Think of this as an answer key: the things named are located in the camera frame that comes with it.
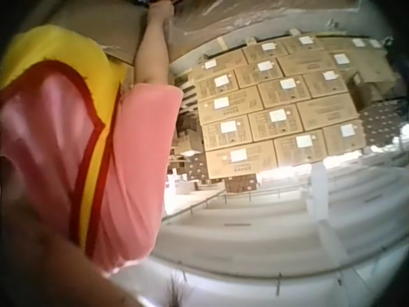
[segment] person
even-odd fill
[[[3,276],[51,300],[71,293],[100,296],[84,306],[116,306],[103,302],[112,294],[136,306],[92,266],[110,274],[155,245],[183,97],[167,85],[172,15],[169,0],[150,6],[124,94],[123,66],[88,38],[46,25],[11,42],[0,75]]]

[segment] hand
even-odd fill
[[[164,23],[173,16],[174,8],[170,0],[161,0],[150,4],[148,11],[148,22]]]

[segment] white label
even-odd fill
[[[338,75],[333,71],[330,70],[329,72],[324,72],[323,73],[325,80],[335,80],[338,78]]]
[[[257,66],[260,72],[264,72],[265,70],[273,68],[273,64],[270,61],[258,63]]]
[[[215,59],[213,59],[213,60],[211,60],[211,61],[207,61],[207,62],[204,64],[204,67],[205,67],[205,69],[211,69],[211,68],[215,67],[216,65],[217,65],[217,62],[216,62]]]
[[[224,86],[229,83],[230,81],[228,75],[222,75],[221,77],[215,79],[215,84],[217,87]]]
[[[303,36],[298,39],[303,45],[311,45],[312,43],[314,43],[313,39],[310,36]]]
[[[353,129],[353,125],[351,123],[349,123],[347,125],[341,126],[341,133],[342,133],[344,138],[347,138],[348,136],[354,136],[355,131]]]
[[[293,78],[285,79],[280,81],[281,87],[284,90],[288,90],[289,88],[294,88],[297,85],[295,84],[295,80]]]
[[[304,148],[304,147],[311,147],[313,145],[313,141],[311,140],[311,136],[297,136],[296,138],[297,141],[297,147],[298,148]]]
[[[352,42],[353,42],[353,44],[354,44],[355,46],[357,46],[357,47],[365,47],[365,46],[366,46],[365,43],[364,43],[364,41],[361,40],[360,38],[354,38],[354,39],[352,40]]]
[[[261,45],[261,48],[263,48],[264,51],[269,51],[274,50],[275,46],[277,46],[275,43],[264,43]]]
[[[247,160],[246,149],[243,148],[243,149],[234,150],[230,152],[230,159],[231,159],[231,162],[239,162],[239,161]]]
[[[271,119],[272,123],[281,122],[283,120],[286,120],[287,116],[286,116],[285,110],[280,109],[280,110],[276,110],[276,111],[271,111],[270,112],[270,119]]]
[[[340,64],[340,65],[348,64],[350,62],[350,59],[348,59],[348,57],[344,53],[335,54],[334,58],[337,61],[337,63]]]
[[[221,123],[220,124],[220,129],[221,129],[222,133],[237,131],[236,121],[231,120],[230,122]]]
[[[354,75],[353,76],[353,82],[355,83],[355,85],[359,85],[360,84],[360,77],[359,75]]]
[[[214,102],[215,102],[215,109],[220,109],[222,107],[228,107],[230,105],[229,97],[218,98],[218,99],[215,99]]]
[[[382,48],[382,45],[380,42],[377,40],[369,40],[369,43],[371,43],[372,47],[374,48]]]

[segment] pink shirt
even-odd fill
[[[182,97],[174,86],[137,84],[118,106],[92,259],[104,271],[143,259],[155,245]],[[40,217],[68,238],[78,168],[93,130],[83,97],[54,72],[30,78],[2,103],[1,153],[22,174]]]

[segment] red stripe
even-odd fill
[[[99,139],[101,132],[103,131],[105,124],[99,119],[94,103],[92,100],[89,88],[84,78],[71,66],[56,61],[45,60],[35,63],[29,67],[22,75],[16,80],[10,83],[0,92],[0,104],[3,107],[3,103],[9,101],[14,95],[18,94],[22,88],[40,86],[44,82],[45,78],[53,73],[60,73],[65,76],[79,91],[84,100],[86,110],[89,118],[91,119],[94,130],[91,133],[88,144],[86,146],[84,156],[79,165],[77,179],[75,181],[75,188],[72,195],[72,207],[70,214],[70,238],[75,244],[79,243],[79,218],[81,212],[82,194],[84,192],[86,175],[91,163],[92,154]]]
[[[104,197],[105,185],[107,182],[109,162],[112,157],[114,150],[113,146],[113,134],[116,124],[116,113],[118,110],[118,104],[120,101],[120,87],[118,88],[118,93],[116,94],[116,101],[114,112],[112,114],[111,129],[107,137],[104,154],[102,156],[102,161],[100,165],[100,172],[98,174],[98,179],[96,181],[95,194],[92,203],[91,217],[89,219],[87,241],[86,241],[86,255],[92,258],[95,250],[96,236],[98,234],[98,225],[101,216],[102,198]]]

